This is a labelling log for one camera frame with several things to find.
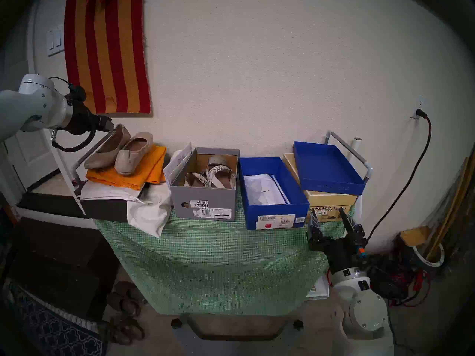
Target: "orange cloth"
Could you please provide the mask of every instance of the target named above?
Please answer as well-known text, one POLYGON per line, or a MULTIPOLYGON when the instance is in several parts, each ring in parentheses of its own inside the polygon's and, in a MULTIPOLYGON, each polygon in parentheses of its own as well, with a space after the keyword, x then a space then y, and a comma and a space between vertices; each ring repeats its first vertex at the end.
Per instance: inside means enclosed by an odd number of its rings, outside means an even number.
POLYGON ((166 151, 165 147, 153 145, 150 152, 143 156, 133 175, 119 175, 114 166, 110 166, 105 169, 88 169, 86 178, 104 185, 142 190, 145 182, 158 184, 165 181, 162 167, 166 151))

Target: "table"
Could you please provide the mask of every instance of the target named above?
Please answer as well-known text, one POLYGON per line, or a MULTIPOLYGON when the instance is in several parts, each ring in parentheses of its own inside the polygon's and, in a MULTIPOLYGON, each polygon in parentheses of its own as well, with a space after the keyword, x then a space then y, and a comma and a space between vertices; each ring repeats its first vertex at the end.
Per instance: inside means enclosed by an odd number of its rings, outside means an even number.
MULTIPOLYGON (((235 222, 182 219, 172 210, 158 239, 127 223, 96 220, 130 278, 159 314, 281 316, 324 274, 302 228, 248 231, 241 193, 235 222)), ((342 237, 342 222, 322 224, 342 237)))

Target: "handwritten label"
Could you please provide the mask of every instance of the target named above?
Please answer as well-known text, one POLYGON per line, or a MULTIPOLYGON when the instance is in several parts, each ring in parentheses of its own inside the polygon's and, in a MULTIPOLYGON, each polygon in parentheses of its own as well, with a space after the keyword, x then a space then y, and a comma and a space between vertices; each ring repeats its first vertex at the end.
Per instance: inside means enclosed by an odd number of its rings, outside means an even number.
POLYGON ((190 200, 189 206, 192 208, 208 208, 208 200, 190 200))

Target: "blue shoe box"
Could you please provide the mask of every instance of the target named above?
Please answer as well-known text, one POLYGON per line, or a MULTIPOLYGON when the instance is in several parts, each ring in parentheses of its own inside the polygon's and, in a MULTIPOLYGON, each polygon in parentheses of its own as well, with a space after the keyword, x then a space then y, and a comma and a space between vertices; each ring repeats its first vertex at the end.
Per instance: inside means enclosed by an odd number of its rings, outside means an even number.
POLYGON ((242 203, 248 230, 256 226, 263 217, 295 214, 292 227, 303 227, 310 204, 286 165, 279 157, 240 158, 239 182, 241 185, 242 203), (267 173, 274 175, 290 204, 250 205, 244 184, 244 176, 254 176, 267 173))

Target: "light switch plate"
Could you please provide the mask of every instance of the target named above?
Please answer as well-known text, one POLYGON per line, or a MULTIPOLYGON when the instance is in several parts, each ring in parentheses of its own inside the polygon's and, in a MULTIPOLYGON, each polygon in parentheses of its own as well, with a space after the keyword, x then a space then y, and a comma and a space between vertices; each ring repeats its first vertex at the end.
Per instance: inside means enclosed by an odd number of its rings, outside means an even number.
POLYGON ((64 51, 64 27, 58 25, 48 30, 46 34, 46 50, 48 56, 64 51))

